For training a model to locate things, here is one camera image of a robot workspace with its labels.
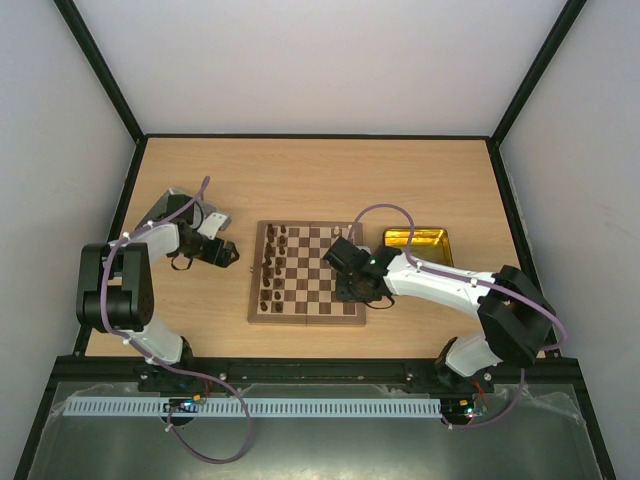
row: wooden table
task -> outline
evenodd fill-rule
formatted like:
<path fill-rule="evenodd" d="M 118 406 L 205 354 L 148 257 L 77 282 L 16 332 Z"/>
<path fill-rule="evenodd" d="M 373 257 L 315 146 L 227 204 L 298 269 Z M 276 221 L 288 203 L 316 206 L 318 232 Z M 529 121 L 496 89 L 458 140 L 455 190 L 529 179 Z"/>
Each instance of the wooden table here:
<path fill-rule="evenodd" d="M 477 320 L 417 298 L 367 311 L 365 327 L 257 326 L 247 322 L 249 268 L 263 219 L 344 220 L 373 203 L 406 208 L 418 226 L 449 231 L 455 265 L 499 270 L 518 265 L 484 141 L 151 138 L 124 230 L 131 230 L 169 187 L 195 193 L 205 175 L 210 203 L 233 222 L 220 237 L 241 259 L 228 269 L 194 262 L 153 270 L 156 313 L 200 357 L 432 358 Z M 395 211 L 363 219 L 365 243 L 404 226 Z M 132 355 L 114 337 L 93 333 L 87 355 Z"/>

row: cable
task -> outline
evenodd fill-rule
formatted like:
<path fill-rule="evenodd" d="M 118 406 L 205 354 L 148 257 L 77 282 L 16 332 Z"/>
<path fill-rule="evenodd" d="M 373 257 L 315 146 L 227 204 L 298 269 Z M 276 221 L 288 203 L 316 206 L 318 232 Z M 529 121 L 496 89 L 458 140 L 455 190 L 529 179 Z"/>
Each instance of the cable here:
<path fill-rule="evenodd" d="M 431 273 L 433 275 L 438 275 L 440 277 L 448 278 L 448 279 L 451 279 L 451 280 L 457 280 L 457 281 L 464 282 L 464 283 L 471 283 L 472 277 L 468 277 L 466 275 L 461 275 L 461 274 L 457 274 L 457 273 L 453 273 L 453 272 L 442 271 L 442 270 L 439 270 L 437 268 L 431 268 L 431 267 L 425 266 L 422 263 L 418 263 L 415 260 L 415 258 L 413 258 L 411 256 L 411 252 L 410 252 L 411 242 L 412 242 L 413 236 L 415 234 L 415 224 L 413 223 L 413 218 L 411 217 L 409 212 L 407 212 L 404 208 L 399 207 L 397 205 L 394 205 L 392 203 L 378 203 L 376 205 L 371 205 L 370 207 L 367 207 L 364 210 L 362 210 L 358 214 L 356 219 L 353 221 L 353 223 L 351 225 L 351 228 L 349 229 L 349 233 L 347 235 L 347 238 L 349 240 L 353 237 L 353 232 L 354 232 L 355 226 L 359 222 L 359 220 L 364 216 L 364 214 L 369 212 L 369 211 L 371 211 L 371 210 L 375 210 L 377 208 L 391 208 L 393 210 L 397 210 L 398 212 L 402 213 L 405 217 L 407 217 L 407 220 L 409 221 L 409 226 L 411 227 L 411 232 L 409 234 L 409 238 L 407 239 L 407 244 L 404 247 L 404 254 L 405 254 L 405 257 L 407 258 L 407 261 L 409 262 L 409 264 L 411 266 L 417 268 L 420 271 Z M 560 332 L 560 340 L 557 343 L 553 344 L 553 345 L 546 345 L 546 346 L 542 347 L 541 350 L 543 350 L 543 351 L 555 350 L 557 348 L 560 348 L 562 345 L 564 345 L 566 343 L 567 338 L 569 337 L 569 335 L 567 333 L 567 329 L 565 328 L 565 326 L 562 324 L 562 322 L 560 322 L 560 320 L 553 313 L 551 313 L 550 311 L 548 311 L 547 309 L 545 309 L 541 305 L 537 304 L 536 302 L 534 302 L 532 300 L 529 300 L 524 295 L 520 295 L 518 292 L 513 291 L 513 290 L 511 290 L 509 288 L 503 287 L 502 285 L 496 285 L 495 283 L 488 282 L 486 280 L 476 279 L 476 278 L 473 278 L 473 280 L 476 282 L 477 285 L 480 285 L 480 286 L 485 287 L 485 288 L 489 288 L 491 290 L 495 290 L 495 291 L 500 292 L 500 293 L 502 293 L 504 295 L 507 295 L 508 297 L 513 298 L 514 300 L 518 300 L 519 302 L 521 302 L 521 303 L 525 304 L 526 306 L 534 309 L 535 311 L 537 311 L 538 313 L 544 315 L 545 317 L 547 317 L 547 319 L 549 319 L 549 321 Z"/>
<path fill-rule="evenodd" d="M 469 430 L 471 428 L 487 427 L 487 426 L 489 426 L 491 424 L 494 424 L 494 423 L 502 420 L 504 417 L 506 417 L 507 414 L 511 410 L 513 410 L 515 408 L 516 404 L 520 401 L 520 397 L 522 396 L 522 392 L 523 391 L 524 391 L 524 368 L 520 369 L 520 384 L 518 385 L 518 391 L 516 392 L 516 396 L 513 397 L 513 400 L 507 406 L 507 408 L 505 408 L 502 412 L 500 412 L 498 415 L 496 415 L 492 419 L 487 420 L 486 422 L 482 422 L 482 423 L 474 423 L 473 425 L 453 425 L 443 415 L 442 416 L 442 421 L 444 422 L 444 424 L 447 426 L 447 428 L 449 430 Z"/>
<path fill-rule="evenodd" d="M 226 390 L 228 390 L 231 394 L 233 394 L 240 401 L 240 404 L 242 406 L 242 410 L 244 411 L 244 414 L 245 414 L 245 416 L 247 418 L 247 434 L 245 436 L 244 443 L 240 447 L 240 450 L 238 450 L 238 452 L 235 455 L 232 455 L 231 457 L 224 458 L 224 459 L 211 458 L 211 457 L 207 457 L 205 455 L 202 455 L 202 454 L 196 452 L 180 436 L 178 431 L 171 424 L 171 413 L 172 412 L 170 412 L 169 416 L 167 417 L 167 431 L 170 431 L 173 434 L 173 436 L 178 439 L 180 444 L 185 448 L 185 450 L 187 450 L 187 452 L 189 454 L 193 455 L 198 460 L 202 460 L 203 462 L 220 465 L 220 464 L 224 464 L 224 463 L 231 463 L 231 462 L 239 459 L 240 457 L 242 457 L 249 450 L 249 447 L 251 446 L 251 442 L 253 440 L 253 424 L 252 424 L 252 421 L 251 421 L 251 415 L 249 413 L 249 407 L 247 406 L 246 402 L 244 401 L 244 399 L 242 398 L 240 393 L 235 388 L 233 388 L 231 385 L 229 385 L 227 382 L 225 382 L 223 380 L 220 380 L 219 378 L 213 377 L 211 375 L 207 375 L 206 373 L 193 372 L 193 371 L 190 371 L 190 370 L 182 370 L 180 368 L 176 368 L 176 367 L 173 367 L 173 366 L 167 364 L 166 362 L 164 362 L 162 359 L 160 359 L 158 357 L 154 357 L 150 352 L 145 350 L 145 348 L 142 345 L 140 345 L 138 342 L 136 342 L 134 339 L 132 339 L 127 333 L 120 332 L 120 331 L 115 330 L 114 328 L 112 328 L 111 324 L 109 323 L 109 317 L 107 315 L 107 291 L 108 291 L 108 286 L 109 286 L 109 276 L 111 274 L 111 268 L 113 266 L 113 260 L 115 259 L 115 256 L 116 256 L 116 254 L 118 252 L 118 249 L 121 246 L 123 246 L 125 243 L 127 243 L 127 242 L 129 242 L 131 240 L 134 240 L 140 234 L 142 234 L 144 232 L 147 232 L 147 231 L 149 231 L 149 230 L 151 230 L 151 229 L 153 229 L 155 227 L 159 227 L 160 225 L 164 225 L 166 223 L 169 223 L 171 220 L 176 218 L 178 215 L 180 215 L 182 212 L 184 212 L 191 205 L 196 203 L 197 198 L 204 199 L 204 191 L 207 189 L 207 186 L 209 185 L 209 181 L 210 181 L 210 177 L 206 176 L 202 180 L 202 185 L 200 186 L 200 190 L 198 191 L 198 193 L 196 193 L 193 196 L 193 198 L 191 198 L 191 200 L 189 200 L 181 208 L 176 210 L 174 213 L 172 213 L 168 217 L 165 217 L 165 218 L 159 220 L 158 222 L 149 221 L 149 222 L 145 223 L 142 227 L 134 230 L 131 233 L 124 233 L 123 234 L 123 238 L 121 238 L 117 242 L 115 242 L 115 244 L 111 247 L 111 251 L 109 252 L 109 255 L 107 255 L 107 259 L 106 259 L 106 261 L 104 263 L 104 273 L 102 275 L 102 281 L 101 281 L 101 284 L 100 284 L 100 317 L 102 319 L 102 325 L 104 326 L 104 329 L 107 332 L 111 333 L 112 335 L 117 335 L 118 337 L 123 338 L 124 342 L 128 343 L 133 348 L 135 348 L 145 358 L 145 360 L 147 362 L 149 362 L 149 363 L 154 362 L 157 365 L 159 365 L 162 368 L 164 368 L 165 370 L 168 370 L 169 372 L 172 372 L 172 373 L 176 373 L 178 375 L 187 375 L 187 376 L 190 376 L 190 377 L 201 378 L 203 380 L 209 380 L 211 382 L 217 383 L 218 385 L 221 385 Z"/>

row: white cable carrier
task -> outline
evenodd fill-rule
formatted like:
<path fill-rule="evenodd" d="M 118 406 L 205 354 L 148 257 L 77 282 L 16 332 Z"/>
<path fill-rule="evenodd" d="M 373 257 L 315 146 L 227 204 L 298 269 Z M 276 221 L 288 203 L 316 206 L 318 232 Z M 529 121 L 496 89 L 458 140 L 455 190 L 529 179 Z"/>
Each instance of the white cable carrier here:
<path fill-rule="evenodd" d="M 256 418 L 440 418 L 440 400 L 432 399 L 310 399 L 245 398 Z M 174 417 L 244 417 L 235 398 L 210 398 L 204 405 L 184 407 Z M 68 417 L 157 417 L 169 411 L 167 398 L 74 397 Z"/>

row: white wall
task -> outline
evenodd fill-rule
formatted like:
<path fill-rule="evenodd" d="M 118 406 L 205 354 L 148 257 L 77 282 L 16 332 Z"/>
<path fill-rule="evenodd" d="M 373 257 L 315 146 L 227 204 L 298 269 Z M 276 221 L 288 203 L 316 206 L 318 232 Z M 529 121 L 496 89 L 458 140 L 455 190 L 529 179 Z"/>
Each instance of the white wall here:
<path fill-rule="evenodd" d="M 587 3 L 502 151 L 618 478 L 640 478 L 640 3 Z"/>
<path fill-rule="evenodd" d="M 0 4 L 0 478 L 78 330 L 80 249 L 106 238 L 133 152 L 52 1 Z"/>
<path fill-rule="evenodd" d="M 77 0 L 145 132 L 490 135 L 565 0 Z"/>

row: gold tray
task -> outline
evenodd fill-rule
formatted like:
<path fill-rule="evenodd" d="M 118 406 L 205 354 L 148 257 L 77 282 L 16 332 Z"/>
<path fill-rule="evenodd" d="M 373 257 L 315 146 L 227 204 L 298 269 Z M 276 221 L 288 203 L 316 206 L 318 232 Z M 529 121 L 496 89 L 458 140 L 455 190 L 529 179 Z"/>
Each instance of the gold tray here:
<path fill-rule="evenodd" d="M 404 248 L 409 239 L 408 228 L 387 228 L 383 242 L 388 247 Z M 428 262 L 453 267 L 449 234 L 444 228 L 416 228 L 411 253 Z"/>

